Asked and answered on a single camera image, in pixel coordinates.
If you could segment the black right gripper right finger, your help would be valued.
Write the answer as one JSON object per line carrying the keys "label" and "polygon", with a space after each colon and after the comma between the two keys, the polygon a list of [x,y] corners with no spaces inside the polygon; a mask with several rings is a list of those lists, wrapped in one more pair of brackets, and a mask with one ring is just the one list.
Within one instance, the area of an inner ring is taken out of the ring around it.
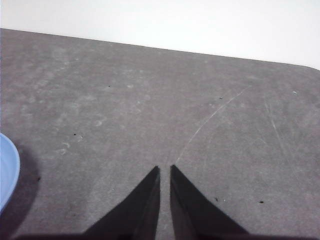
{"label": "black right gripper right finger", "polygon": [[177,240],[254,240],[211,203],[178,169],[170,167],[170,206]]}

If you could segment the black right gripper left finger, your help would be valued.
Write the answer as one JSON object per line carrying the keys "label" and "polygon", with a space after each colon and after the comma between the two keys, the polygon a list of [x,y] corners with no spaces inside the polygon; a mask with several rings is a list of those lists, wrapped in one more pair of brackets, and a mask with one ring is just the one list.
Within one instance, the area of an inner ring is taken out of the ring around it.
{"label": "black right gripper left finger", "polygon": [[84,233],[87,240],[154,240],[160,211],[160,168],[155,166],[130,194]]}

